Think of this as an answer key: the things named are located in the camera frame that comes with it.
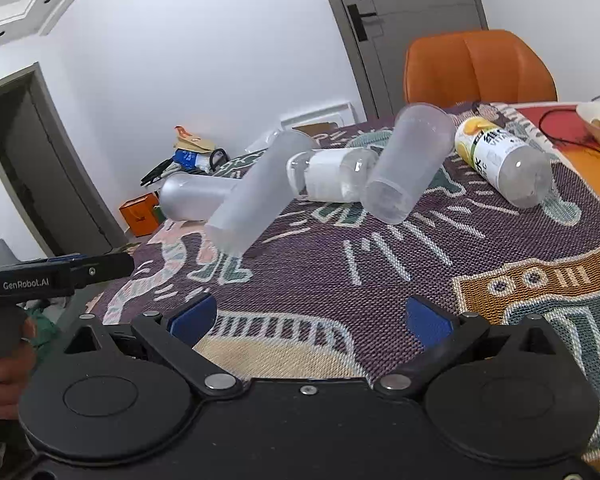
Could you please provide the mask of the person's left hand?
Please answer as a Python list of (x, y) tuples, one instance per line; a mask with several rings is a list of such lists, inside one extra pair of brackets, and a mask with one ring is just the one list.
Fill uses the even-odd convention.
[(35, 337), (35, 322), (27, 318), (22, 326), (22, 338), (8, 358), (0, 359), (0, 419), (18, 418), (18, 403), (35, 367), (36, 354), (31, 344)]

